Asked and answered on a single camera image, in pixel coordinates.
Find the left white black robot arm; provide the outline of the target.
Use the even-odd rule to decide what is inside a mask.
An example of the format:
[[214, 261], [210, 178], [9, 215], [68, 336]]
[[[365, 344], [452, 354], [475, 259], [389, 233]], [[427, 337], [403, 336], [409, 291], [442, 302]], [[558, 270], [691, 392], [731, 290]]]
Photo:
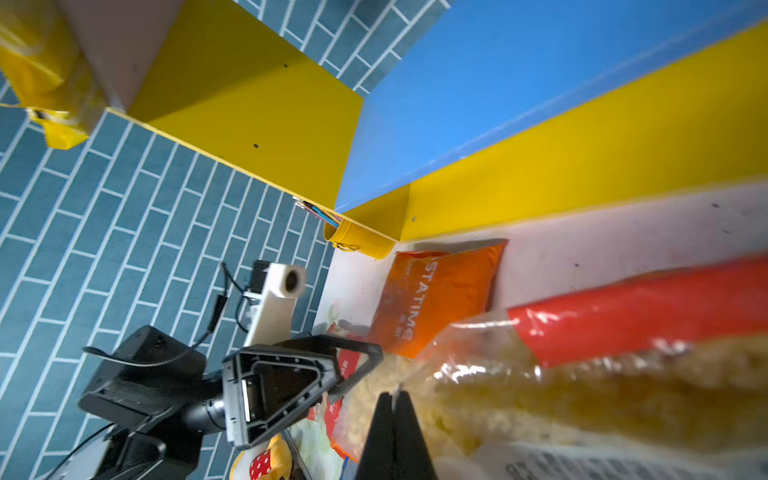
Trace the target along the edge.
[[245, 346], [219, 370], [160, 330], [144, 326], [102, 363], [78, 406], [107, 426], [75, 447], [50, 479], [185, 479], [203, 440], [225, 433], [236, 450], [268, 445], [322, 399], [335, 402], [383, 360], [380, 346], [305, 334]]

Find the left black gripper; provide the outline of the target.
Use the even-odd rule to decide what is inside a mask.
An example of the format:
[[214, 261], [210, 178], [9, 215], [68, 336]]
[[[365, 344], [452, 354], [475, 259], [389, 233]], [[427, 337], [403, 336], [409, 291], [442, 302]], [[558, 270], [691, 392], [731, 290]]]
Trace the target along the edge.
[[325, 392], [341, 400], [383, 360], [377, 344], [330, 334], [244, 347], [199, 382], [197, 431], [256, 447], [305, 418]]

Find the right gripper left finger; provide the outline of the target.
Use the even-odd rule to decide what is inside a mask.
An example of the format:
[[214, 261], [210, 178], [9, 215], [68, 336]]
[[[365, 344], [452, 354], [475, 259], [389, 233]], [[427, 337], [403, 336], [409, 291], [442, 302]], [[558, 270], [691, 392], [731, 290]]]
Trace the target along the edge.
[[394, 427], [392, 395], [382, 393], [378, 397], [368, 437], [358, 463], [356, 480], [395, 478]]

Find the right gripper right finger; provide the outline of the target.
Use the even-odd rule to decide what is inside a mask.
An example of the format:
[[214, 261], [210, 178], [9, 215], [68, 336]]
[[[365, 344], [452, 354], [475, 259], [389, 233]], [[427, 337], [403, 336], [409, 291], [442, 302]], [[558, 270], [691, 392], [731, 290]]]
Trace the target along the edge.
[[394, 478], [437, 480], [410, 395], [401, 390], [393, 407]]

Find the orange macaroni bag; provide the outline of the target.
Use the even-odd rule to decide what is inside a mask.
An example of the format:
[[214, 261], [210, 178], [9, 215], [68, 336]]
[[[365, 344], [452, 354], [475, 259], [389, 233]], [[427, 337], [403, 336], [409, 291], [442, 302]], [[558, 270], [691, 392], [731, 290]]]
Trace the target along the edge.
[[446, 326], [486, 312], [507, 244], [397, 253], [367, 341], [414, 359]]

